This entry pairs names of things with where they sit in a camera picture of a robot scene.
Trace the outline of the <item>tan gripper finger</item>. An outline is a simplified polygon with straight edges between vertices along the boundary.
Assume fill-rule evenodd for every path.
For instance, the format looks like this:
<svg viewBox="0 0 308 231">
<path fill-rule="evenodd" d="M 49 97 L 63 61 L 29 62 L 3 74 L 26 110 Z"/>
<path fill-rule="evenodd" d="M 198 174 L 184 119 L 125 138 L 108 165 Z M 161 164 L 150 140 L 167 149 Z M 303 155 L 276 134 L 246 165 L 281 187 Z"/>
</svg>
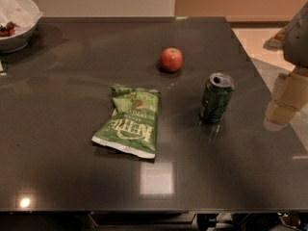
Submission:
<svg viewBox="0 0 308 231">
<path fill-rule="evenodd" d="M 279 131 L 308 103 L 308 68 L 295 68 L 288 74 L 280 73 L 275 80 L 264 127 Z"/>
</svg>

